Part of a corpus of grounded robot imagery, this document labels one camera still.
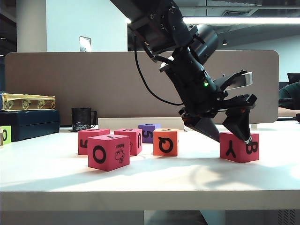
pink foam block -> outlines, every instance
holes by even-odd
[[[142,151],[142,129],[126,129],[115,130],[115,135],[127,135],[130,140],[130,155],[136,156]]]
[[[108,135],[109,129],[86,129],[78,131],[78,154],[88,154],[88,138],[99,135]]]
[[[220,133],[220,157],[238,163],[259,160],[259,134],[251,136],[252,142],[246,144],[231,132]]]
[[[89,167],[111,171],[129,164],[129,136],[101,135],[88,140]]]

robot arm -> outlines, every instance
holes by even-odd
[[[153,61],[163,62],[160,71],[173,82],[184,108],[180,114],[186,126],[219,141],[212,118],[226,111],[223,125],[246,143],[251,142],[249,113],[255,95],[225,100],[226,88],[250,73],[241,71],[212,80],[203,65],[218,46],[217,34],[206,25],[188,28],[173,0],[111,0],[132,22],[128,26]],[[173,51],[166,59],[158,56]]]

person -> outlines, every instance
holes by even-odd
[[[278,116],[292,116],[300,113],[300,82],[289,84],[279,90]]]

black cable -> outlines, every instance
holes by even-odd
[[[183,103],[180,103],[180,104],[177,104],[177,103],[173,103],[173,102],[169,102],[167,100],[164,100],[162,98],[160,98],[159,96],[157,96],[156,94],[154,94],[151,89],[149,88],[149,86],[147,85],[145,79],[144,79],[144,76],[141,72],[141,69],[140,69],[140,66],[139,66],[139,62],[138,62],[138,59],[137,59],[137,51],[136,51],[136,36],[134,37],[134,49],[135,49],[135,63],[136,63],[136,67],[137,67],[137,70],[139,71],[139,74],[141,76],[141,79],[142,79],[142,82],[144,83],[146,89],[150,92],[151,95],[153,95],[155,98],[157,98],[158,100],[162,101],[162,102],[165,102],[165,103],[168,103],[170,105],[183,105]]]

letter block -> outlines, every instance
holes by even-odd
[[[111,171],[129,164],[129,136],[101,135],[88,140],[89,167]]]
[[[115,135],[127,135],[130,140],[130,155],[136,156],[142,151],[142,129],[118,129]]]
[[[153,143],[153,131],[157,128],[161,128],[160,123],[145,123],[140,124],[139,128],[142,129],[142,142],[143,143]]]
[[[252,142],[246,144],[231,132],[220,133],[220,157],[238,163],[259,160],[259,134],[251,136]]]
[[[155,129],[153,135],[153,155],[178,155],[178,129]]]
[[[88,138],[99,135],[109,135],[109,129],[86,129],[78,131],[78,154],[88,154]]]
[[[3,129],[0,128],[0,146],[3,145]]]
[[[11,143],[11,126],[0,126],[3,129],[3,144]]]

